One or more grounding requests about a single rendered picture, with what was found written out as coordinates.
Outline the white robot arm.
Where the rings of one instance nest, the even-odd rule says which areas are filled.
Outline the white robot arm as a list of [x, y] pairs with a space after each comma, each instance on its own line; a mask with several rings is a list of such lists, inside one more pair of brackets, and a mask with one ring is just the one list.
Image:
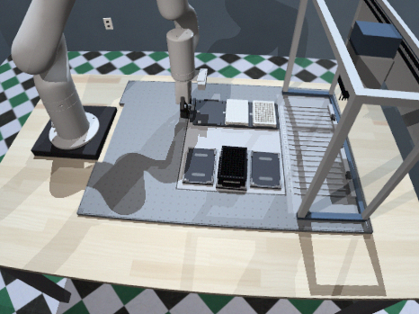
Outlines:
[[[52, 121], [49, 139], [61, 149], [82, 147], [100, 128], [97, 118], [85, 112], [69, 68], [63, 32], [75, 1], [32, 0], [11, 50], [13, 63], [22, 72], [33, 75]], [[198, 90], [205, 90], [208, 69], [195, 70], [199, 26], [194, 9], [188, 0], [156, 2], [161, 15], [175, 24], [166, 34], [172, 78], [198, 81]]]

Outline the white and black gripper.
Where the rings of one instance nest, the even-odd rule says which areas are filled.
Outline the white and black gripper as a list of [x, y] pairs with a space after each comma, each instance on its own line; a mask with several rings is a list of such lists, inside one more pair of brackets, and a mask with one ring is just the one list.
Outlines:
[[[175, 79], [174, 79], [175, 80]], [[181, 118], [189, 118], [188, 104], [192, 104], [192, 81], [175, 80], [175, 100], [176, 104], [180, 104]], [[184, 108], [186, 105], [186, 108]]]

